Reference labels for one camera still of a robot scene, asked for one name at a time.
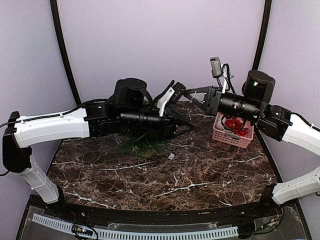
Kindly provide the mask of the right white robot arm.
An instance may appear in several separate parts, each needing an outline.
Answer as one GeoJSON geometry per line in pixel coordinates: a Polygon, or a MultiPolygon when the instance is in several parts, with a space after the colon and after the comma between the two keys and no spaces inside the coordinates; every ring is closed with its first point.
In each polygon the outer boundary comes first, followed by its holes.
{"type": "MultiPolygon", "coordinates": [[[[239,117],[251,123],[266,137],[274,139],[287,153],[294,147],[298,153],[320,155],[320,129],[308,122],[302,115],[292,112],[280,105],[270,103],[276,81],[268,74],[250,70],[242,87],[242,95],[223,92],[214,86],[187,89],[183,94],[191,100],[195,93],[203,93],[202,101],[195,104],[207,115],[218,113],[230,117],[239,117]]],[[[255,213],[266,217],[275,206],[282,205],[294,199],[319,193],[320,167],[314,166],[309,172],[303,171],[295,178],[268,185],[264,188],[259,202],[255,205],[255,213]]]]}

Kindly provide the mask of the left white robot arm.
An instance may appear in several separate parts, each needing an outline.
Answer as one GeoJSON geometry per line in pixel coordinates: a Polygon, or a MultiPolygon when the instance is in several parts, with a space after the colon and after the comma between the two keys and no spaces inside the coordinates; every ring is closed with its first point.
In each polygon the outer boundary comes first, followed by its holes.
{"type": "Polygon", "coordinates": [[[108,98],[96,98],[75,108],[37,116],[14,111],[4,123],[2,161],[11,173],[22,177],[60,218],[67,218],[70,206],[64,194],[37,163],[33,146],[65,139],[99,138],[133,129],[143,136],[171,140],[193,129],[193,124],[170,109],[185,93],[180,82],[170,82],[152,98],[147,83],[138,78],[120,79],[108,98]]]}

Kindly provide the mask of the small green christmas tree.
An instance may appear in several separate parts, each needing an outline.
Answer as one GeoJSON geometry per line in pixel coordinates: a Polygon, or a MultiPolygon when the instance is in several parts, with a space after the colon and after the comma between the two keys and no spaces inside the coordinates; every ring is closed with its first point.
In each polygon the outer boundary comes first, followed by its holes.
{"type": "Polygon", "coordinates": [[[138,157],[148,158],[161,155],[165,145],[171,141],[158,138],[155,131],[127,129],[117,134],[118,148],[121,153],[134,153],[138,157]]]}

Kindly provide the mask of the pink plastic basket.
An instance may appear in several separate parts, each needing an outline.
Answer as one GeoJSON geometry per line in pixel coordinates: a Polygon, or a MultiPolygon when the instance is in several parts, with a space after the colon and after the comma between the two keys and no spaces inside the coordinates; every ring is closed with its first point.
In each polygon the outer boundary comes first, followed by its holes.
{"type": "Polygon", "coordinates": [[[228,130],[224,124],[225,120],[229,118],[241,119],[240,117],[228,117],[225,114],[219,112],[213,124],[212,139],[246,149],[254,138],[254,127],[251,126],[249,121],[246,121],[245,127],[248,128],[247,136],[236,135],[235,133],[228,130]]]}

